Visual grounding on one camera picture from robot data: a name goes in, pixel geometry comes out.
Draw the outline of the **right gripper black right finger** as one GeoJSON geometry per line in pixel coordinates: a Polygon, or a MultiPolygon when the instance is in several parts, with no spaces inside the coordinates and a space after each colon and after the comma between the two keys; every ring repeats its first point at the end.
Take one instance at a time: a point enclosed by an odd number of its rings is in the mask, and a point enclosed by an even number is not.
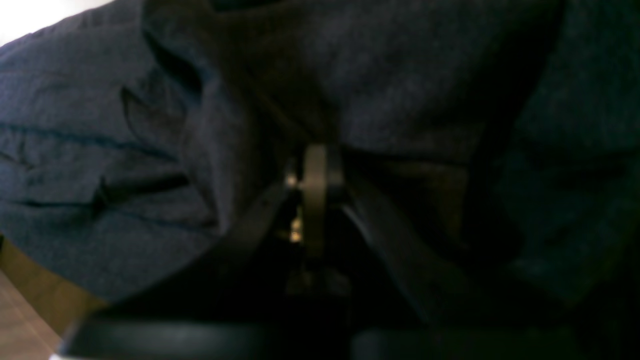
{"type": "Polygon", "coordinates": [[[390,312],[428,326],[468,322],[474,293],[464,271],[430,248],[406,214],[359,171],[348,171],[346,189],[350,201],[343,211],[375,258],[378,283],[366,298],[386,301],[390,312]]]}

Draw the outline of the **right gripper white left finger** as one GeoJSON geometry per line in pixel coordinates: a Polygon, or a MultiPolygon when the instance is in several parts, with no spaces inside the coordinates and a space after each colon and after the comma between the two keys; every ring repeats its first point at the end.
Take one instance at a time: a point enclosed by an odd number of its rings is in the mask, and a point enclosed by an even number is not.
{"type": "Polygon", "coordinates": [[[123,318],[200,320],[210,317],[237,284],[269,237],[277,217],[297,195],[283,180],[272,183],[211,248],[179,271],[117,303],[123,318]]]}

